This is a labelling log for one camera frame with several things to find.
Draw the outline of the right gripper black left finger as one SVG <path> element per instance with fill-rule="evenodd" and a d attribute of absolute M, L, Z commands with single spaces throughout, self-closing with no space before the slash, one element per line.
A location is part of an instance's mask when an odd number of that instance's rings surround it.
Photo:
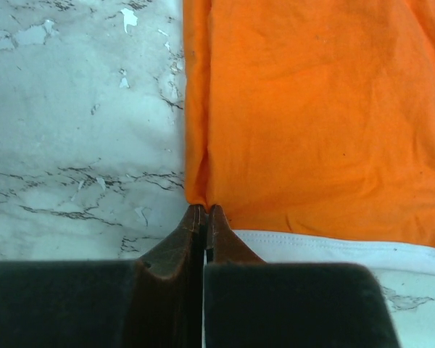
<path fill-rule="evenodd" d="M 200 347 L 205 223 L 133 260 L 0 262 L 0 347 Z"/>

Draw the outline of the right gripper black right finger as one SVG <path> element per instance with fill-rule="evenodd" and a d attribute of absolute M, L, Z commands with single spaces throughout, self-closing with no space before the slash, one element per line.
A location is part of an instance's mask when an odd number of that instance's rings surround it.
<path fill-rule="evenodd" d="M 207 347 L 397 347 L 380 286 L 350 263 L 269 263 L 210 210 L 204 268 Z"/>

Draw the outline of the bright orange underwear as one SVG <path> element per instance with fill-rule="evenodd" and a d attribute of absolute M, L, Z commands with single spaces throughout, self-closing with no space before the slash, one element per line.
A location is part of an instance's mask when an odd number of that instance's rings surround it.
<path fill-rule="evenodd" d="M 266 260 L 435 275 L 435 1 L 185 1 L 190 204 Z"/>

